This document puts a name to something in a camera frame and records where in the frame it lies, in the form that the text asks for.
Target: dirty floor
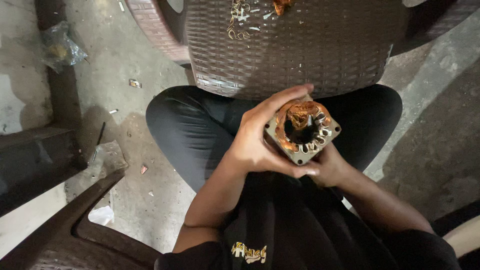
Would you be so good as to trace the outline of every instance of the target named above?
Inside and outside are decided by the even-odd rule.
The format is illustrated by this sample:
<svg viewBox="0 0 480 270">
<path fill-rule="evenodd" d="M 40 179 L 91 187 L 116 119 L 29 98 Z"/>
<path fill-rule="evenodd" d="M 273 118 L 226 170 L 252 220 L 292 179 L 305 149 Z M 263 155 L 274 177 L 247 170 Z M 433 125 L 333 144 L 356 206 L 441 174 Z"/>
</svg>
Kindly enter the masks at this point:
<svg viewBox="0 0 480 270">
<path fill-rule="evenodd" d="M 194 192 L 155 145 L 145 109 L 162 90 L 188 84 L 186 72 L 152 48 L 116 1 L 65 2 L 73 38 L 89 55 L 74 67 L 81 147 L 91 157 L 106 122 L 102 142 L 117 140 L 129 164 L 100 202 L 113 205 L 108 226 L 169 252 Z M 365 173 L 430 220 L 480 197 L 479 56 L 480 11 L 436 41 L 391 58 L 381 80 L 400 93 L 403 115 Z M 142 88 L 128 86 L 130 78 Z M 67 199 L 97 179 L 87 173 L 70 179 Z"/>
</svg>

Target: printed graphic on shirt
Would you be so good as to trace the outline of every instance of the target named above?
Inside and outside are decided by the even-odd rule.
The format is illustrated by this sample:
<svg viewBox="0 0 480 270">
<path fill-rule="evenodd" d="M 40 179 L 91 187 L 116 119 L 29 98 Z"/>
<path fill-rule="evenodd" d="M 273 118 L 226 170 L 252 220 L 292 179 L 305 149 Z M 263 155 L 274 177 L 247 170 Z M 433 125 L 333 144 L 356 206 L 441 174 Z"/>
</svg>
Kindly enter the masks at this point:
<svg viewBox="0 0 480 270">
<path fill-rule="evenodd" d="M 244 243 L 237 242 L 232 247 L 232 255 L 235 254 L 235 257 L 242 257 L 245 258 L 247 263 L 253 263 L 262 259 L 260 262 L 265 263 L 265 259 L 267 258 L 267 246 L 264 246 L 262 249 L 251 249 L 247 248 Z"/>
</svg>

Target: person's left hand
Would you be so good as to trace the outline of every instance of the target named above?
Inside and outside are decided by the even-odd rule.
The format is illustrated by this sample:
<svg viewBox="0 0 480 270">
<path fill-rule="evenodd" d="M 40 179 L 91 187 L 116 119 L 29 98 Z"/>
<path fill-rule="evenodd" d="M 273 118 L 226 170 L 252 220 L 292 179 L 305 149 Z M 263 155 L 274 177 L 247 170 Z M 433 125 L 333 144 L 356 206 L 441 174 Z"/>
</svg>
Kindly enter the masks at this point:
<svg viewBox="0 0 480 270">
<path fill-rule="evenodd" d="M 264 141 L 264 126 L 285 103 L 301 98 L 313 90 L 312 84 L 294 86 L 272 95 L 242 116 L 240 128 L 225 158 L 232 159 L 238 169 L 247 172 L 274 171 L 300 178 L 306 174 L 318 175 L 312 164 L 298 166 L 278 155 Z"/>
</svg>

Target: wicker table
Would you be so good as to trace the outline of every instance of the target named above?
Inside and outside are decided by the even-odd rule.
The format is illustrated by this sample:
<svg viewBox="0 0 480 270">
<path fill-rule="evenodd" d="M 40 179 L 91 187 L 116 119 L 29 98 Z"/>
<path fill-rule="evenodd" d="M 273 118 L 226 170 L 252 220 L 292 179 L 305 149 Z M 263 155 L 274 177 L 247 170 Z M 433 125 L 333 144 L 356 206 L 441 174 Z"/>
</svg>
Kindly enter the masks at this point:
<svg viewBox="0 0 480 270">
<path fill-rule="evenodd" d="M 186 30 L 198 87 L 265 99 L 304 83 L 316 86 L 314 98 L 369 86 L 382 76 L 408 18 L 399 0 L 298 0 L 284 15 L 266 19 L 274 11 L 270 0 L 245 3 L 260 10 L 235 19 L 235 30 L 252 35 L 238 40 L 227 33 L 230 1 L 189 2 Z"/>
</svg>

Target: lap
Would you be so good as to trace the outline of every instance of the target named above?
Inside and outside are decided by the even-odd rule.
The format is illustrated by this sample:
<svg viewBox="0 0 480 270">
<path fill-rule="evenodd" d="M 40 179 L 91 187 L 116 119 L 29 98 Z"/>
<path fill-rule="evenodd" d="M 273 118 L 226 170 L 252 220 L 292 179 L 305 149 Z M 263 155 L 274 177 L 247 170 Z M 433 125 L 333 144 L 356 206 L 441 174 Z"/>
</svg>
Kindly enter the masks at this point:
<svg viewBox="0 0 480 270">
<path fill-rule="evenodd" d="M 334 144 L 361 171 L 385 144 L 402 112 L 400 96 L 381 85 L 315 101 L 324 104 L 342 126 Z M 243 113 L 258 103 L 219 96 L 196 86 L 176 86 L 150 102 L 146 121 L 169 162 L 198 192 L 230 147 Z"/>
</svg>

